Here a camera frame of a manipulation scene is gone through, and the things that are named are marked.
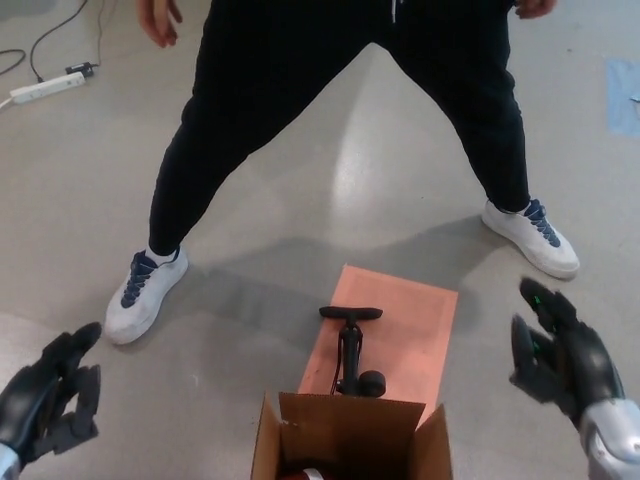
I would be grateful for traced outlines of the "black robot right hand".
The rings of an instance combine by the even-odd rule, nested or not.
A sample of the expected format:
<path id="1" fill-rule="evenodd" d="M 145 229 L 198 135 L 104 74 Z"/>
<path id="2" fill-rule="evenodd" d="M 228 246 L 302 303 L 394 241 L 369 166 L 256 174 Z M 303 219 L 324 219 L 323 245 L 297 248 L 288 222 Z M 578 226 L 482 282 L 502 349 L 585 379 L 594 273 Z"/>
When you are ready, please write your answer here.
<path id="1" fill-rule="evenodd" d="M 511 383 L 540 404 L 553 403 L 579 428 L 587 409 L 623 399 L 624 388 L 600 335 L 560 291 L 524 277 L 519 291 L 540 331 L 518 314 L 511 320 Z"/>

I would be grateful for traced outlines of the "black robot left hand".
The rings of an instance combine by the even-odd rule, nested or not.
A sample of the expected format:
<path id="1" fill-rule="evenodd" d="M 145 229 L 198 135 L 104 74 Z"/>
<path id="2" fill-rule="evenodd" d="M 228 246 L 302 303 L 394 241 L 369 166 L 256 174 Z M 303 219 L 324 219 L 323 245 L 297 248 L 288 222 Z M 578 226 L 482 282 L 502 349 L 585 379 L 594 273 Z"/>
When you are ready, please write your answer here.
<path id="1" fill-rule="evenodd" d="M 101 370 L 81 360 L 101 333 L 101 325 L 92 322 L 60 334 L 1 392 L 1 464 L 7 478 L 48 453 L 60 455 L 98 436 Z"/>

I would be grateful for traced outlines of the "person's right hand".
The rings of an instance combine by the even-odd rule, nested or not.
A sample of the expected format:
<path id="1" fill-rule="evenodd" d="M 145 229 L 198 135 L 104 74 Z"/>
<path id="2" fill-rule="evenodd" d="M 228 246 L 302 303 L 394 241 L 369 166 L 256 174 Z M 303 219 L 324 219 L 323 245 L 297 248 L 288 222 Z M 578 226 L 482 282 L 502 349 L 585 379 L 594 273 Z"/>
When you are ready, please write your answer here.
<path id="1" fill-rule="evenodd" d="M 138 0 L 136 13 L 140 27 L 157 46 L 175 45 L 175 23 L 182 22 L 182 14 L 174 0 Z"/>

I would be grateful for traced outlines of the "person's left hand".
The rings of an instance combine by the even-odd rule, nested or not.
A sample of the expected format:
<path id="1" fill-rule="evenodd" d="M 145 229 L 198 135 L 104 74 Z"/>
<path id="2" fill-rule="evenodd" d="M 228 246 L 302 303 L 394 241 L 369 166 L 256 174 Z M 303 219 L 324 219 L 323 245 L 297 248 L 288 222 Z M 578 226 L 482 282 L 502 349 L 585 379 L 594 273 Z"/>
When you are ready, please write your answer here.
<path id="1" fill-rule="evenodd" d="M 551 13 L 557 3 L 557 0 L 516 0 L 514 6 L 520 19 L 533 20 Z"/>

